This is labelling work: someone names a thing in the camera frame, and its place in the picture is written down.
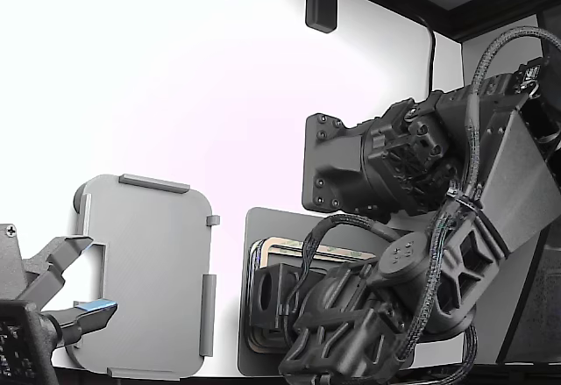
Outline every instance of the bolt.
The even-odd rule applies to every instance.
[[[428,131],[429,131],[429,128],[427,127],[427,125],[421,125],[421,127],[417,131],[417,135],[419,135],[419,136],[426,135]]]
[[[6,236],[8,236],[9,238],[15,238],[16,237],[16,226],[15,225],[8,225],[6,227]]]
[[[439,155],[442,152],[441,146],[435,146],[432,151],[430,151],[431,155]]]

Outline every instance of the white backdrop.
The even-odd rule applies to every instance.
[[[74,233],[74,192],[96,175],[200,190],[222,225],[210,266],[215,357],[199,375],[239,375],[245,214],[304,212],[305,118],[321,111],[355,125],[426,94],[422,26],[339,0],[338,29],[326,35],[306,27],[304,2],[0,0],[0,222],[18,227],[29,257]],[[436,88],[462,85],[460,54],[438,36]],[[93,253],[77,261],[48,309],[97,298],[96,270]],[[61,352],[55,362],[70,366]]]

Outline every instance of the blue tape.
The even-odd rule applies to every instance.
[[[78,306],[76,306],[76,308],[85,310],[87,312],[93,312],[94,310],[108,309],[114,306],[117,306],[117,302],[113,302],[112,300],[99,299],[95,300],[94,302],[79,304]]]

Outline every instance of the gray mounting plate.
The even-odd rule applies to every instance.
[[[67,347],[81,367],[118,378],[179,380],[212,355],[219,223],[188,185],[101,175],[75,196],[78,231],[103,245],[102,298],[118,303],[104,330]]]

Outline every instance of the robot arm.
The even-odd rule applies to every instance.
[[[461,332],[465,365],[445,383],[465,375],[477,344],[477,300],[501,263],[561,215],[561,119],[548,64],[535,60],[483,81],[480,113],[468,87],[394,104],[350,129],[327,115],[308,118],[306,209],[342,210],[346,224],[366,229],[368,219],[387,222],[400,210],[436,216],[428,232],[407,234],[379,259],[342,264],[320,280],[306,273],[327,230],[310,233],[300,280],[278,302],[295,336],[280,364],[289,383],[385,383],[417,342]],[[295,298],[306,283],[309,292]]]

